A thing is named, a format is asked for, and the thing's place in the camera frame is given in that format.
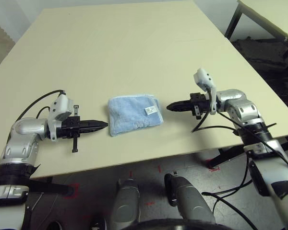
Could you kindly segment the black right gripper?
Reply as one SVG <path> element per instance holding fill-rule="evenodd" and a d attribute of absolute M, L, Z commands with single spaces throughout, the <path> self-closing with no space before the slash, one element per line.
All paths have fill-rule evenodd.
<path fill-rule="evenodd" d="M 173 112 L 191 111 L 192 115 L 200 120 L 204 113 L 210 112 L 210 101 L 205 94 L 191 93 L 190 100 L 173 102 L 167 106 L 167 109 Z"/>

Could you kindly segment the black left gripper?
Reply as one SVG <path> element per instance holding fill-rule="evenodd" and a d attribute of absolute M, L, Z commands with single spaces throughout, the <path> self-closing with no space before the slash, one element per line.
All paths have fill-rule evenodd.
<path fill-rule="evenodd" d="M 79 116 L 79 105 L 74 105 L 74 115 L 62 122 L 61 138 L 73 139 L 72 153 L 78 152 L 80 133 L 92 133 L 107 127 L 108 123 L 99 120 L 82 120 Z"/>

